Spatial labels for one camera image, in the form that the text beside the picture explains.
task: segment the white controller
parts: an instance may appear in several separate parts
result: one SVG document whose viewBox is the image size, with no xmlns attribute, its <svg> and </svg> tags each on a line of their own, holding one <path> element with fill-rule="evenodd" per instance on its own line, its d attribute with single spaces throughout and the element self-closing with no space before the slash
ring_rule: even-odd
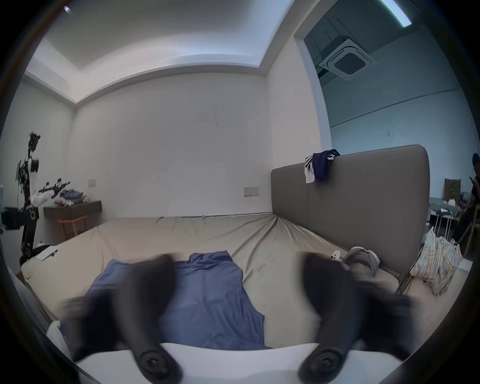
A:
<svg viewBox="0 0 480 384">
<path fill-rule="evenodd" d="M 340 251 L 336 250 L 335 252 L 333 252 L 332 256 L 330 257 L 330 260 L 341 261 L 340 260 Z"/>
</svg>

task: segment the ceiling air conditioner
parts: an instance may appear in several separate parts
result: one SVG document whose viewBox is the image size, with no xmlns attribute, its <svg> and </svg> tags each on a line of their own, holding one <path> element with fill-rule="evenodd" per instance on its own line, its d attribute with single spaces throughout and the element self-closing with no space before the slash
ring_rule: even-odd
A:
<svg viewBox="0 0 480 384">
<path fill-rule="evenodd" d="M 320 55 L 320 67 L 346 80 L 375 65 L 371 56 L 348 36 L 336 37 Z"/>
</svg>

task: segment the person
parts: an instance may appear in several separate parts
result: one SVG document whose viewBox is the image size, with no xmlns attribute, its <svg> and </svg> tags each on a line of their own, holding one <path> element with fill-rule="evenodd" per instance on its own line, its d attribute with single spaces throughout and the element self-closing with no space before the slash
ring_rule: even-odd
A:
<svg viewBox="0 0 480 384">
<path fill-rule="evenodd" d="M 452 239 L 458 243 L 468 226 L 473 221 L 475 215 L 475 206 L 480 204 L 480 156 L 478 153 L 473 154 L 472 158 L 473 169 L 475 170 L 475 178 L 470 178 L 473 186 L 472 193 L 467 205 L 462 209 L 460 219 L 453 233 Z"/>
</svg>

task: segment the wrinkled bed sheet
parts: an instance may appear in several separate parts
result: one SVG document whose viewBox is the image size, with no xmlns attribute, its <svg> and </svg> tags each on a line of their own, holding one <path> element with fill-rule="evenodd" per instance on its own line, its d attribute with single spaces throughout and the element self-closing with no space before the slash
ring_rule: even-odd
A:
<svg viewBox="0 0 480 384">
<path fill-rule="evenodd" d="M 345 250 L 274 214 L 118 219 L 58 246 L 44 261 L 22 265 L 23 275 L 52 318 L 65 300 L 82 296 L 108 261 L 134 263 L 162 253 L 187 260 L 192 253 L 228 251 L 243 271 L 243 286 L 265 315 L 265 345 L 311 343 L 318 317 L 303 295 L 298 252 Z M 397 280 L 379 269 L 376 279 L 395 291 Z"/>
</svg>

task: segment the ceiling light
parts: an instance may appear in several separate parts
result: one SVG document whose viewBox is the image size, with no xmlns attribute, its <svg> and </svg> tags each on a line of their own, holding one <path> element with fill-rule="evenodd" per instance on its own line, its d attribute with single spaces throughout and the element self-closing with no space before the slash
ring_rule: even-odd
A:
<svg viewBox="0 0 480 384">
<path fill-rule="evenodd" d="M 402 9 L 398 6 L 398 4 L 394 0 L 380 0 L 385 7 L 392 13 L 393 16 L 396 17 L 398 22 L 402 24 L 402 27 L 406 27 L 412 24 L 410 19 L 405 15 Z"/>
</svg>

